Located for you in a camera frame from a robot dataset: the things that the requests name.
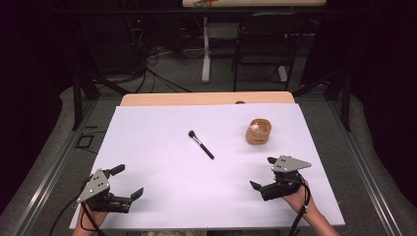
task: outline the white desk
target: white desk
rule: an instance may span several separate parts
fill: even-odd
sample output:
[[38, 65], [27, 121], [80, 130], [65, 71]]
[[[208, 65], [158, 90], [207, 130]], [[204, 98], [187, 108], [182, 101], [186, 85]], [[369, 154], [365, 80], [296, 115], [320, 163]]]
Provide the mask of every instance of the white desk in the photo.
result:
[[[166, 104], [133, 105], [141, 94], [128, 95], [117, 107], [91, 172], [126, 164], [109, 179], [110, 192], [127, 197], [144, 187], [128, 214], [110, 213], [102, 228], [131, 230], [271, 229], [290, 227], [296, 214], [282, 199], [264, 202], [249, 181], [273, 181], [267, 157], [291, 155], [312, 163], [300, 170], [310, 183], [316, 204], [332, 225], [343, 217], [329, 185], [298, 104], [248, 103], [278, 100], [288, 92], [211, 92], [215, 105], [191, 104], [198, 93], [143, 94], [147, 99], [171, 97]], [[246, 104], [221, 104], [246, 100]], [[179, 100], [189, 105], [175, 105]], [[263, 146], [246, 142], [251, 120], [269, 119], [272, 131]], [[214, 154], [211, 160], [188, 136], [194, 130]], [[76, 212], [70, 228], [75, 227]]]
[[[195, 8], [198, 3], [204, 1], [183, 0], [182, 5], [185, 8]], [[327, 0], [214, 0], [210, 1], [208, 7], [225, 8], [225, 7], [323, 7]], [[203, 60], [202, 83], [209, 82], [210, 68], [210, 52], [209, 52], [209, 22], [208, 18], [204, 18], [204, 39], [205, 39], [205, 58]], [[283, 67], [278, 68], [278, 72], [282, 81], [286, 81], [286, 73]]]

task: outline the chair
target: chair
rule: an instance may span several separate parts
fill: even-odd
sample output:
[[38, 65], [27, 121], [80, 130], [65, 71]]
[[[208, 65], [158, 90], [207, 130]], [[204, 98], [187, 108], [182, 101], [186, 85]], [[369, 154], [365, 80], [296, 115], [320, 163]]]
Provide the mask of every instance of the chair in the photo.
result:
[[285, 83], [288, 90], [298, 43], [308, 25], [309, 20], [299, 14], [256, 13], [243, 19], [232, 63], [233, 91], [238, 82], [238, 65], [273, 66], [275, 72], [280, 66], [289, 66]]

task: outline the wooden table edge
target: wooden table edge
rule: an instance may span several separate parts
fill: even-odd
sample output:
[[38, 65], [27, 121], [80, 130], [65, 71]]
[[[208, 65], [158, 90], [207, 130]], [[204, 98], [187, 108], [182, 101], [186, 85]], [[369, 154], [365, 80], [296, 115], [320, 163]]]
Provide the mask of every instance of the wooden table edge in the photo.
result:
[[289, 91], [132, 93], [123, 96], [121, 106], [213, 105], [245, 103], [295, 103]]

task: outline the robotic hand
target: robotic hand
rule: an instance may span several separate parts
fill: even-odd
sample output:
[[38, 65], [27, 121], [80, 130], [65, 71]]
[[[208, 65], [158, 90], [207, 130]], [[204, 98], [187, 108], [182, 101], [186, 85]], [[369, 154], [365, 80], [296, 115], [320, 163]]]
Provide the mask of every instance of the robotic hand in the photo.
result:
[[275, 183], [262, 186], [250, 181], [252, 187], [261, 192], [264, 201], [292, 195], [298, 191], [303, 183], [299, 169], [311, 166], [311, 163], [282, 155], [279, 158], [268, 157], [268, 162], [273, 164], [272, 172], [275, 175]]
[[94, 211], [128, 213], [132, 202], [144, 193], [144, 188], [132, 194], [130, 198], [116, 197], [110, 193], [110, 183], [108, 182], [110, 175], [116, 175], [123, 170], [125, 170], [124, 164], [111, 170], [97, 169], [77, 198], [77, 203], [87, 204]]

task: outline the human hand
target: human hand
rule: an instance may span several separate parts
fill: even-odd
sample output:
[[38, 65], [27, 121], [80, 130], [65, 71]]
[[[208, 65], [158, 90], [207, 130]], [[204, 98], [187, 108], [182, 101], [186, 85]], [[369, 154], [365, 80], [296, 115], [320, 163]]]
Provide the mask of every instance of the human hand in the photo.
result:
[[[304, 184], [306, 184], [307, 187], [309, 187], [309, 183], [305, 179], [304, 179]], [[306, 199], [306, 188], [302, 185], [300, 186], [300, 188], [298, 189], [296, 193], [289, 195], [289, 196], [284, 196], [282, 198], [291, 206], [292, 209], [294, 209], [295, 212], [298, 213], [298, 211], [300, 211]], [[317, 209], [312, 196], [310, 196], [308, 209], [309, 210]]]
[[[310, 188], [309, 183], [305, 179], [304, 184]], [[298, 213], [305, 202], [306, 188], [302, 185], [297, 193], [282, 198]], [[310, 196], [309, 203], [306, 207], [306, 213], [303, 214], [303, 218], [314, 228], [316, 234], [319, 236], [339, 235], [328, 223], [328, 220], [320, 213], [319, 209], [316, 207], [313, 196]]]

